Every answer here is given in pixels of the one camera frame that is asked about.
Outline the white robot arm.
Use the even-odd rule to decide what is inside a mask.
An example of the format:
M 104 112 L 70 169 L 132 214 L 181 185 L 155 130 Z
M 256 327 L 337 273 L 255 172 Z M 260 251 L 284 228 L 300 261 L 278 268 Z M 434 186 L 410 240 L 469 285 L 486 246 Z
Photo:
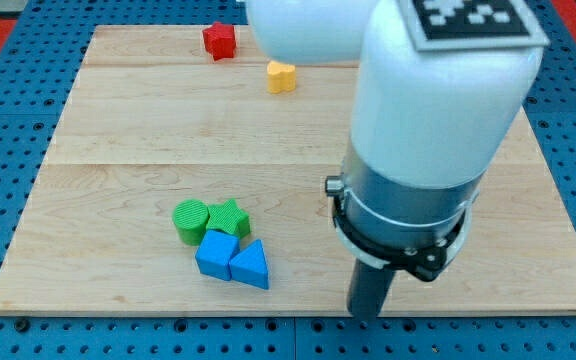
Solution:
M 357 61 L 348 150 L 328 179 L 356 269 L 435 279 L 549 41 L 522 1 L 249 1 L 271 59 Z

